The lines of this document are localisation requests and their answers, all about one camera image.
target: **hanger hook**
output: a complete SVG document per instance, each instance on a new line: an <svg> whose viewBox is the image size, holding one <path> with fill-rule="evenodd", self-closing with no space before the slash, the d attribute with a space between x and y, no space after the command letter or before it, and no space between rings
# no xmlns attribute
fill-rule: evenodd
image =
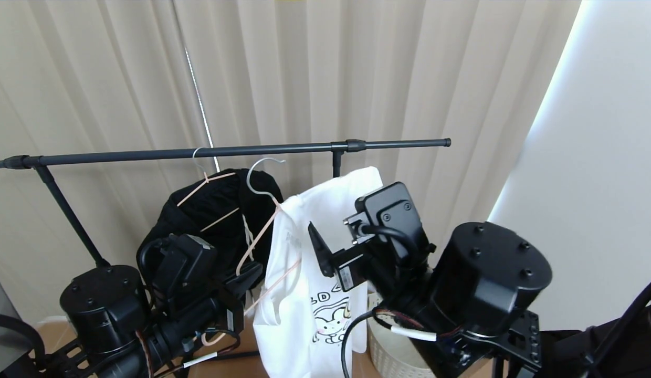
<svg viewBox="0 0 651 378"><path fill-rule="evenodd" d="M259 192L259 191L256 191L255 189L253 189L253 186L251 186L251 173L253 173L253 169L255 169L256 165L262 163L265 160L277 161L277 163L285 163L286 162L285 160L279 160L279 159L275 159L273 157L269 157L269 158L264 157L261 160L256 161L256 163L254 163L254 165L251 165L251 169L248 170L248 174L246 175L246 186L248 186L249 190L251 190L253 193L255 193L255 194L265 194L267 196L272 197L272 200L275 201L275 203L278 203L277 199L275 198L275 196L272 193L270 193L270 192Z"/></svg>
<svg viewBox="0 0 651 378"><path fill-rule="evenodd" d="M193 163L195 163L195 165L197 165L198 167L200 167L200 169L202 170L202 173L204 174L204 179L206 180L206 179L208 178L208 174L206 174L206 170L204 169L203 166L201 166L201 165L198 164L197 160L195 160L195 154L196 154L200 149L203 149L203 148L196 148L195 151L193 151Z"/></svg>

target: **white cable sleeve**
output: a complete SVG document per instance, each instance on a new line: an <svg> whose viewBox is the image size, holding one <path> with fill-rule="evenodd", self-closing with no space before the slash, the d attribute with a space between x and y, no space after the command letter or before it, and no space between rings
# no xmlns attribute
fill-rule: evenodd
<svg viewBox="0 0 651 378"><path fill-rule="evenodd" d="M202 361L206 361L208 359L212 359L214 357L218 356L218 352L213 352L210 354L205 354L204 356L198 357L197 359L193 359L192 361L188 361L187 363L183 364L183 368L189 368L190 366L193 366L194 364L199 364Z"/></svg>
<svg viewBox="0 0 651 378"><path fill-rule="evenodd" d="M408 330L407 328L398 327L397 325L391 326L391 332L403 335L408 338L416 338L418 340L426 341L436 341L438 340L438 335L434 332L426 332L419 330Z"/></svg>

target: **white basket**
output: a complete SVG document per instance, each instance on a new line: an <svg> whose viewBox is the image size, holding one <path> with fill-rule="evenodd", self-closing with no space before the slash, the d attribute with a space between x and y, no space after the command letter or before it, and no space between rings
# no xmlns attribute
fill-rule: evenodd
<svg viewBox="0 0 651 378"><path fill-rule="evenodd" d="M380 301L377 294L370 294L369 309L378 305ZM372 318L369 318L367 323L372 363L383 378L435 378L407 337L387 330Z"/></svg>

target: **white garment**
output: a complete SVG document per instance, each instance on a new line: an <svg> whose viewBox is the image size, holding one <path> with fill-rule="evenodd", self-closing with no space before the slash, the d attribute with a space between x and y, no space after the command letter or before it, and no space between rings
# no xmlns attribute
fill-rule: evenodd
<svg viewBox="0 0 651 378"><path fill-rule="evenodd" d="M351 247L351 234L342 221L356 213L357 198L381 186L379 171L367 167L282 203L272 231L263 292L295 261L302 262L256 306L253 328L258 350L273 378L343 376L342 338L351 321L366 312L367 283L342 292L337 278L324 277L307 226L311 221L333 252ZM364 324L356 326L347 342L349 372L352 349L366 349Z"/></svg>

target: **curtain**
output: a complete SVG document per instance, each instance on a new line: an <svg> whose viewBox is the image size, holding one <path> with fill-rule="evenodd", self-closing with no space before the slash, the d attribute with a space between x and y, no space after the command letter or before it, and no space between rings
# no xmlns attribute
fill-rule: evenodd
<svg viewBox="0 0 651 378"><path fill-rule="evenodd" d="M204 118L215 146L450 137L342 167L405 182L440 250L489 215L579 4L0 2L0 159L208 146ZM276 157L285 196L332 174L329 153ZM170 192L201 177L191 160L51 170L101 254L131 265ZM0 280L21 316L60 314L92 267L37 174L0 170Z"/></svg>

